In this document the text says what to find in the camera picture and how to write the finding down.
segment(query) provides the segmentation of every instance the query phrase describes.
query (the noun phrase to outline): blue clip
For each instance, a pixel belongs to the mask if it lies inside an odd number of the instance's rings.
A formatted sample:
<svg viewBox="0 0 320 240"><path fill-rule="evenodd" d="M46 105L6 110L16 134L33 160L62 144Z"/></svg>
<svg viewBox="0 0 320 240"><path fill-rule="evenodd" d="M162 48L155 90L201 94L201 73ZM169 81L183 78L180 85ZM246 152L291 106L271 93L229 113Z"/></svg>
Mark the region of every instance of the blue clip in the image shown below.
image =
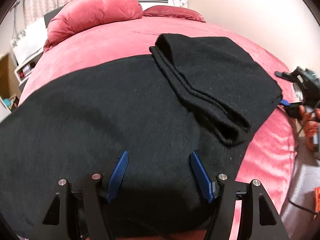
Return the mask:
<svg viewBox="0 0 320 240"><path fill-rule="evenodd" d="M195 173L196 180L198 182L198 185L200 187L201 193L203 197L211 203L214 201L214 195L212 192L212 182L204 170L204 167L202 166L201 161L199 160L198 154L193 151L190 156L191 161L191 167L193 169L193 172Z"/></svg>
<svg viewBox="0 0 320 240"><path fill-rule="evenodd" d="M281 105L281 106L290 106L291 104L287 100L282 99L280 101L279 105Z"/></svg>
<svg viewBox="0 0 320 240"><path fill-rule="evenodd" d="M116 197L124 177L124 173L128 167L128 163L128 153L127 151L124 151L108 182L108 192L105 195L105 199L108 203Z"/></svg>

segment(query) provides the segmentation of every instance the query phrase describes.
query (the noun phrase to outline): red pillow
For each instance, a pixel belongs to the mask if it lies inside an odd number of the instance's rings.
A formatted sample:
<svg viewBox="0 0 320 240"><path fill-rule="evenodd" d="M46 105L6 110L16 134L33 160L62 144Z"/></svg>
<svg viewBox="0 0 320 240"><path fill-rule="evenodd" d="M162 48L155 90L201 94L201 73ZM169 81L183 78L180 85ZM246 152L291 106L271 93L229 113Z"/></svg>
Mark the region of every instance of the red pillow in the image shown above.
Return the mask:
<svg viewBox="0 0 320 240"><path fill-rule="evenodd" d="M44 52L92 27L141 16L142 7L137 0L71 0L50 21Z"/></svg>
<svg viewBox="0 0 320 240"><path fill-rule="evenodd" d="M147 17L174 17L205 23L204 17L196 11L188 8L173 7L167 5L155 5L143 11L142 16Z"/></svg>

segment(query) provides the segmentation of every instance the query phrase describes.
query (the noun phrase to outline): black fabric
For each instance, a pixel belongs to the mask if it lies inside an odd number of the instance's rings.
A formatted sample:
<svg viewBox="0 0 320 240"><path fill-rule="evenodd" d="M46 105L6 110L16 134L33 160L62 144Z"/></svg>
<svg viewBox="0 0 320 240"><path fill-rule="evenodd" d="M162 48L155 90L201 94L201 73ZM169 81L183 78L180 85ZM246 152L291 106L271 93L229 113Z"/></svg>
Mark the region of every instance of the black fabric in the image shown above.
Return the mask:
<svg viewBox="0 0 320 240"><path fill-rule="evenodd" d="M162 34L150 50L54 80L1 123L0 210L18 234L59 179L104 173L123 150L129 166L104 207L116 236L207 225L191 152L234 179L281 89L228 38Z"/></svg>

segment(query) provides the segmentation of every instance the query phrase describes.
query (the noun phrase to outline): orange object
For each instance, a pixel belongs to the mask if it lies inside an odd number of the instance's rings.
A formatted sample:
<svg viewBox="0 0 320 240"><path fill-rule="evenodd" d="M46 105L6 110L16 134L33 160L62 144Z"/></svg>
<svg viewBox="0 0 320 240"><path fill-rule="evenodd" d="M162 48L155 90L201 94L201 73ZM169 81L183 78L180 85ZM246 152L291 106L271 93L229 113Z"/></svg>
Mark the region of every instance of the orange object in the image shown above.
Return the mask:
<svg viewBox="0 0 320 240"><path fill-rule="evenodd" d="M316 198L315 211L316 212L320 212L320 187L316 187L315 188L315 198Z"/></svg>

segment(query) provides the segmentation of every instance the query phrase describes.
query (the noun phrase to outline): black towel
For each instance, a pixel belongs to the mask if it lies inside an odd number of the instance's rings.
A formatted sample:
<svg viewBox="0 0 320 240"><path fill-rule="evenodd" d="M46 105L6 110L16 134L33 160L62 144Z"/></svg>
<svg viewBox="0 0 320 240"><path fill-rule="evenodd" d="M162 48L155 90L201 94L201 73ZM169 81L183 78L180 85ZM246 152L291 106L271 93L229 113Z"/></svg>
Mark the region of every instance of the black towel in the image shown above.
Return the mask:
<svg viewBox="0 0 320 240"><path fill-rule="evenodd" d="M151 51L56 79L0 124L0 210L19 235L59 179L104 173L123 150L129 166L104 207L115 236L207 225L191 152L234 179L281 90L227 38L163 34Z"/></svg>

